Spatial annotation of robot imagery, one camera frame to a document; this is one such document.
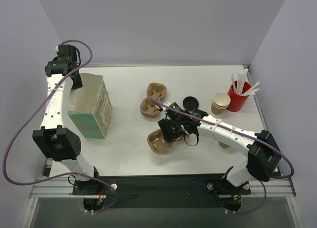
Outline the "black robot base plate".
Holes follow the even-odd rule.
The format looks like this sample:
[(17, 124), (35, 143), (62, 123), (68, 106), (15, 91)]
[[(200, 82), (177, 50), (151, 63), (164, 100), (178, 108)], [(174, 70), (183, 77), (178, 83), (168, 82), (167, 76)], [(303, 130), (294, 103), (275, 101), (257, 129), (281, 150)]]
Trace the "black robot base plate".
[(157, 175), (157, 176), (102, 176), (116, 191), (96, 181), (79, 182), (73, 186), (73, 195), (85, 196), (87, 208), (216, 208), (216, 196), (249, 195), (250, 189), (236, 188), (222, 179), (221, 173)]

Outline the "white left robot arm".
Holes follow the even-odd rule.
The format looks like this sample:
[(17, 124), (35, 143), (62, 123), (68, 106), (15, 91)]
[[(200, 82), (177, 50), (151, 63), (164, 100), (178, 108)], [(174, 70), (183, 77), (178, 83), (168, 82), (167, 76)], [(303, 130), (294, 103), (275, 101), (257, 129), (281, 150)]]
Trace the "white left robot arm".
[(57, 56), (45, 67), (48, 99), (45, 114), (32, 138), (44, 156), (66, 166), (84, 188), (91, 194), (101, 190), (98, 171), (81, 154), (80, 137), (66, 126), (70, 93), (82, 88), (79, 73), (81, 58), (79, 50), (62, 43), (56, 48)]

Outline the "single brown pulp carrier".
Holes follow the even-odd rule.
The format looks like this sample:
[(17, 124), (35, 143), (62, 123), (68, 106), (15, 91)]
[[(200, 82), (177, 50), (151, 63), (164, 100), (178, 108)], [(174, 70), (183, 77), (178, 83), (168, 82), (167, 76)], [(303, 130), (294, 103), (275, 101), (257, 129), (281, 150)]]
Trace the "single brown pulp carrier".
[(147, 143), (151, 150), (156, 154), (162, 154), (166, 151), (169, 151), (175, 143), (184, 143), (185, 139), (189, 139), (190, 135), (180, 136), (176, 139), (173, 139), (171, 142), (167, 142), (164, 137), (163, 133), (160, 129), (150, 133), (147, 137)]

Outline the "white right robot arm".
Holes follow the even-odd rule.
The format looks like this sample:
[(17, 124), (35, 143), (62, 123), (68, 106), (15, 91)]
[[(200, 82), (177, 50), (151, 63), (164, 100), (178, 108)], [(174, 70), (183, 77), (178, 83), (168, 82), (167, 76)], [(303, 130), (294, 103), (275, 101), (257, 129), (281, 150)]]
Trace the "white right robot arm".
[(165, 113), (158, 122), (163, 138), (172, 142), (194, 134), (228, 145), (246, 157), (245, 162), (231, 166), (223, 175), (224, 187), (239, 187), (250, 180), (268, 182), (281, 160), (281, 152), (273, 136), (265, 130), (260, 133), (232, 126), (212, 115), (195, 109), (181, 109), (177, 103), (156, 103)]

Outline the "green paper takeout bag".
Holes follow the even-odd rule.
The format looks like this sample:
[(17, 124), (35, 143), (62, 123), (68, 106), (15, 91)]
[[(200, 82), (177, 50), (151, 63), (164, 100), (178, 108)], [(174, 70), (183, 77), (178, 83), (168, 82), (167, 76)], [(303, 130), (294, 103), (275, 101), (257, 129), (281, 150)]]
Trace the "green paper takeout bag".
[(112, 105), (101, 75), (81, 73), (82, 87), (71, 90), (68, 115), (88, 139), (105, 139)]

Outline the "brown paper coffee cup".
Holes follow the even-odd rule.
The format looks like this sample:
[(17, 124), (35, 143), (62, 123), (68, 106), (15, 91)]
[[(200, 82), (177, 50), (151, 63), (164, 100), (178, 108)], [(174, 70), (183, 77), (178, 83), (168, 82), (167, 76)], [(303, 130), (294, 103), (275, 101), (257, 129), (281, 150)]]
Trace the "brown paper coffee cup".
[(229, 148), (230, 147), (230, 145), (227, 145), (227, 144), (225, 144), (225, 143), (223, 143), (223, 142), (221, 142), (221, 141), (218, 141), (218, 144), (222, 147), (222, 148)]

